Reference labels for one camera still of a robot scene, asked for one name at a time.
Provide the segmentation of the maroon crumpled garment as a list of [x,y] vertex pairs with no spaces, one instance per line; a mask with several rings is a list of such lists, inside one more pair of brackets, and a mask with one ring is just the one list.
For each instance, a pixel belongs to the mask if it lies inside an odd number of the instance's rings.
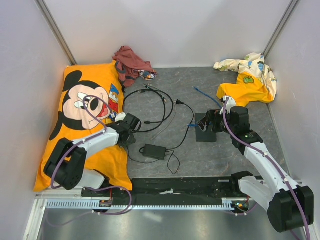
[[137,78],[149,81],[158,74],[149,61],[144,61],[129,46],[122,46],[112,59],[123,88],[131,87]]

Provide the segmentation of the black network switch box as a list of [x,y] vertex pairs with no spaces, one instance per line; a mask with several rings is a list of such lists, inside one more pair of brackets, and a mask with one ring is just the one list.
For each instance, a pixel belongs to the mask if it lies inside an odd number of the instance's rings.
[[207,131],[202,131],[199,126],[196,126],[195,141],[199,143],[215,143],[217,141],[217,134],[212,129],[212,125],[207,127]]

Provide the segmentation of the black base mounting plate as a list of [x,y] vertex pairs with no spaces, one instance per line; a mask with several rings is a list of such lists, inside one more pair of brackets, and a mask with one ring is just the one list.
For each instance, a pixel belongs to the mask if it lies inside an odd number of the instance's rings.
[[138,196],[159,195],[183,195],[190,197],[209,197],[216,199],[236,200],[235,204],[241,204],[248,208],[254,204],[253,199],[241,193],[235,187],[235,181],[230,176],[220,177],[170,177],[170,178],[133,178],[131,180],[133,190],[128,194],[119,188],[103,191],[93,191],[83,188],[82,197],[108,198],[127,197],[132,199]]

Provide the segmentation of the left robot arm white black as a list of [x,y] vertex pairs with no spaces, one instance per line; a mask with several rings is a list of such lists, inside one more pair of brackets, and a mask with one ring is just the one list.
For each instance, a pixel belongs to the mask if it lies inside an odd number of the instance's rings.
[[121,113],[116,120],[86,137],[74,140],[64,137],[57,142],[44,167],[52,189],[74,189],[83,178],[88,158],[106,148],[127,147],[136,142],[134,133],[141,127],[141,120],[130,113]]

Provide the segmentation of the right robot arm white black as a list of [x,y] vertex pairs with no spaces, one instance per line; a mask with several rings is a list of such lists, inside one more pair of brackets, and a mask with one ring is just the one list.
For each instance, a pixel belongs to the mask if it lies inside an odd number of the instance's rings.
[[261,183],[248,171],[233,174],[234,181],[229,184],[233,196],[250,196],[266,211],[270,224],[279,233],[301,227],[307,230],[314,223],[313,191],[300,186],[272,157],[263,139],[251,129],[247,108],[210,109],[196,123],[203,132],[229,134],[233,146],[265,181]]

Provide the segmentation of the left aluminium corner post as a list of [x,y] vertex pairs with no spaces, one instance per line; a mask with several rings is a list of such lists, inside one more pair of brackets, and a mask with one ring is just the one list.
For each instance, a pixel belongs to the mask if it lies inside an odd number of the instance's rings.
[[70,47],[68,46],[58,24],[56,23],[51,11],[49,10],[49,7],[46,4],[45,0],[35,0],[35,3],[37,4],[39,10],[41,11],[42,16],[46,20],[49,28],[51,29],[53,35],[55,36],[57,42],[59,43],[62,51],[64,52],[65,56],[67,57],[70,64],[77,65],[76,58],[74,57]]

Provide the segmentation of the black power adapter brick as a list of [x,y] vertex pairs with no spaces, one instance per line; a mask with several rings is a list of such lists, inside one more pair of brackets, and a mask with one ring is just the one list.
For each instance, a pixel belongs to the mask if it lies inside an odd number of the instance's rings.
[[155,160],[164,160],[167,149],[162,146],[145,144],[142,149],[142,155]]

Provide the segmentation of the right aluminium corner post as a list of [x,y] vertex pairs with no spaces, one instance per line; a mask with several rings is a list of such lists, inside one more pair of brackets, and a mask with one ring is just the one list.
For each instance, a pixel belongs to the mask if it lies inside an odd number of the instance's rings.
[[275,30],[273,31],[273,33],[272,33],[272,35],[271,35],[266,47],[264,48],[264,51],[263,51],[262,54],[264,55],[265,59],[268,58],[268,56],[271,53],[273,47],[277,43],[278,38],[280,37],[281,33],[285,29],[287,23],[289,22],[292,14],[296,10],[296,8],[299,5],[299,3],[300,3],[300,0],[291,0],[289,2],[289,4],[286,7],[286,9],[285,9],[280,21],[278,22]]

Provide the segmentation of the yellow patterned children's garment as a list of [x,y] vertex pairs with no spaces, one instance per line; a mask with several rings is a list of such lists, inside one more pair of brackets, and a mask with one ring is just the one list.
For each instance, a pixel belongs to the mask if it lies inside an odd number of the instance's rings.
[[213,66],[221,72],[238,73],[236,83],[222,83],[216,96],[232,97],[236,104],[246,107],[251,102],[271,103],[277,94],[277,78],[271,68],[265,64],[262,53],[250,53],[244,59],[226,59]]

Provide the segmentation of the aluminium corner post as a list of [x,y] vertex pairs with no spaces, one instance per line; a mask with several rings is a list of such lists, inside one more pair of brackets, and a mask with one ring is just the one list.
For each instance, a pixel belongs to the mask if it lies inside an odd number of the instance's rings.
[[285,9],[280,21],[278,22],[275,30],[273,31],[273,33],[272,33],[272,35],[271,35],[266,47],[264,48],[264,51],[263,51],[262,54],[264,55],[265,59],[268,58],[268,56],[271,53],[273,47],[277,43],[278,38],[280,37],[281,33],[285,29],[287,23],[289,22],[292,14],[296,10],[296,8],[299,5],[299,3],[300,3],[300,0],[291,0],[289,2],[289,4],[286,7],[286,9]]
[[74,57],[70,47],[68,46],[58,24],[56,23],[51,11],[49,10],[49,7],[46,4],[45,0],[35,0],[35,3],[37,4],[39,10],[41,11],[42,16],[46,20],[49,28],[51,29],[53,35],[55,36],[57,42],[59,43],[62,51],[64,52],[65,56],[67,57],[70,64],[77,65],[76,58]]

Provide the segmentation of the orange Mickey Mouse pillow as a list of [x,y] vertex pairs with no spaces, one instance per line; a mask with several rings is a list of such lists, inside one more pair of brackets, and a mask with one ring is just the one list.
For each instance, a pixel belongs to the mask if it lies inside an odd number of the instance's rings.
[[[59,101],[57,122],[47,142],[40,162],[34,192],[51,185],[44,168],[56,144],[62,138],[86,138],[103,129],[123,112],[124,93],[116,69],[116,61],[104,64],[73,65],[64,70],[64,83]],[[85,162],[85,168],[108,177],[113,186],[133,189],[127,171],[128,155],[124,148],[108,147]]]

